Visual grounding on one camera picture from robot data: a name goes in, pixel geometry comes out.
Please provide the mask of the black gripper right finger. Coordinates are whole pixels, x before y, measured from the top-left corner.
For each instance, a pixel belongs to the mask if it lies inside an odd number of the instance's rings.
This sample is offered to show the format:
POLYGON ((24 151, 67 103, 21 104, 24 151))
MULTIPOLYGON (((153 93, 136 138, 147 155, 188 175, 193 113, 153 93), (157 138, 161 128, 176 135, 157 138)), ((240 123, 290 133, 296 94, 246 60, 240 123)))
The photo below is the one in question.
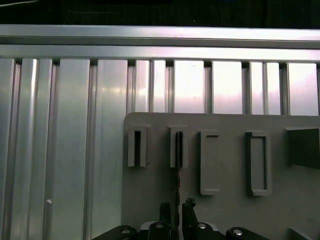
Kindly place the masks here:
POLYGON ((195 206, 195 200, 190 197, 182 204, 184 240, 267 240, 266 237, 243 227, 231 227, 226 233, 221 233, 216 225, 198 221, 195 206))

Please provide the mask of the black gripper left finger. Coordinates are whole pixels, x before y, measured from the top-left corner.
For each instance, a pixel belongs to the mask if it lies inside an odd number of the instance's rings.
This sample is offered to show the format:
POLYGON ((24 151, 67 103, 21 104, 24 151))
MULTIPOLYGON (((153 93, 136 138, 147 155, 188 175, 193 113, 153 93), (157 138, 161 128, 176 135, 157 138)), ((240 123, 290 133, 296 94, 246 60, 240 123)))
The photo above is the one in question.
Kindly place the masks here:
POLYGON ((159 220, 149 221, 136 230, 129 225, 119 225, 96 237, 93 240, 172 240, 171 205, 163 202, 159 207, 159 220))

